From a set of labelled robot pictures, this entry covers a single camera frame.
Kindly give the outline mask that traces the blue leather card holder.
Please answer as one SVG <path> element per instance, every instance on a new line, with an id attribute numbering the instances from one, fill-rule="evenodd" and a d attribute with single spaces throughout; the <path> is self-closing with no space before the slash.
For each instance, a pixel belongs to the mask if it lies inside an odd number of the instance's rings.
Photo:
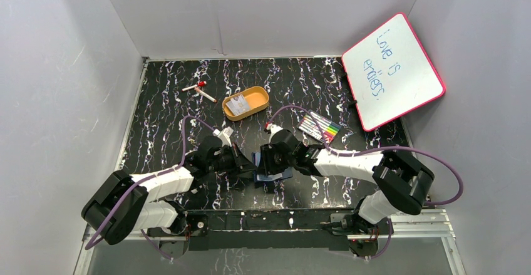
<path id="1" fill-rule="evenodd" d="M 258 152 L 251 153 L 252 162 L 257 167 L 253 171 L 253 180 L 256 187 L 259 184 L 272 184 L 273 182 L 279 182 L 293 178 L 293 168 L 289 167 L 281 173 L 269 174 L 266 172 L 266 167 L 261 163 L 261 154 Z"/>

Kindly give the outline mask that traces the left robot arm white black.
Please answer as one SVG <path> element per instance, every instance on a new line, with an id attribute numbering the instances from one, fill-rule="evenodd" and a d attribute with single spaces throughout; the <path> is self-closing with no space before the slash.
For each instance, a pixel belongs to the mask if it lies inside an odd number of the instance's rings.
<path id="1" fill-rule="evenodd" d="M 156 227 L 179 235 L 187 227 L 187 218 L 166 197 L 196 189 L 200 179 L 212 173 L 246 175 L 255 169 L 236 144 L 207 136 L 181 165 L 148 174 L 113 172 L 85 204 L 81 216 L 109 245 L 133 231 Z"/>

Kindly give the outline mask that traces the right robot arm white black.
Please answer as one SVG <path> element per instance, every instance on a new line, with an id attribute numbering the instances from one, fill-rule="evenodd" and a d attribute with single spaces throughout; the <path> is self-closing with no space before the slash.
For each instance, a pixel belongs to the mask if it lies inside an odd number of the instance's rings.
<path id="1" fill-rule="evenodd" d="M 342 176 L 377 185 L 377 191 L 354 210 L 353 227 L 362 234 L 397 212 L 420 214 L 435 178 L 428 167 L 398 147 L 370 153 L 337 150 L 323 144 L 304 145 L 289 130 L 273 130 L 269 143 L 260 148 L 258 169 L 277 175 L 288 168 L 303 175 Z"/>

